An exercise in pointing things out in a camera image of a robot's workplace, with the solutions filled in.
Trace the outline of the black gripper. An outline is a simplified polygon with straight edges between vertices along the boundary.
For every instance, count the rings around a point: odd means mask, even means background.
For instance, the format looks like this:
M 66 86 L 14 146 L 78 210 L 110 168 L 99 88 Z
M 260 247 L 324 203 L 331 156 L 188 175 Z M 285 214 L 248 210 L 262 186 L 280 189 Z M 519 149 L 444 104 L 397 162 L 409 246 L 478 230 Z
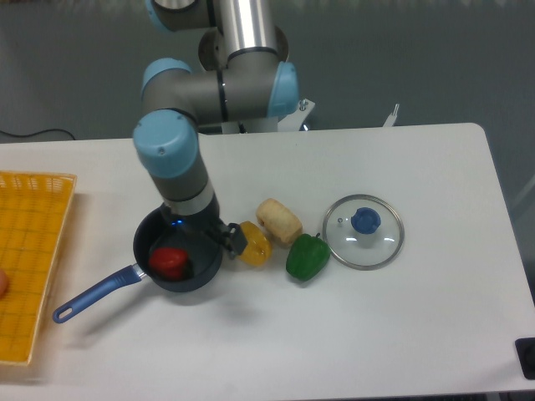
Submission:
M 220 218 L 220 206 L 215 194 L 210 200 L 200 196 L 186 202 L 163 203 L 160 214 L 164 222 L 177 230 L 186 233 L 206 234 L 218 242 L 227 253 L 229 259 L 242 254 L 247 247 L 247 238 L 237 223 L 228 226 Z

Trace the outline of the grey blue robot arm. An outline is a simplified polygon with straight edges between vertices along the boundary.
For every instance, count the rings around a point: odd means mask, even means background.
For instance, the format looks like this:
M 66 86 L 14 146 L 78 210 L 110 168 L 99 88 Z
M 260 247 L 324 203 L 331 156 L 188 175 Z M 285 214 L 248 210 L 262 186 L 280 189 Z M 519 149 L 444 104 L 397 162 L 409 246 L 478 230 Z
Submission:
M 149 1 L 152 22 L 168 32 L 214 28 L 222 36 L 221 65 L 194 73 L 162 58 L 145 70 L 142 117 L 133 133 L 141 164 L 164 203 L 166 221 L 209 236 L 234 256 L 247 241 L 219 217 L 217 197 L 201 157 L 203 125 L 277 119 L 298 106 L 298 77 L 278 52 L 266 1 Z

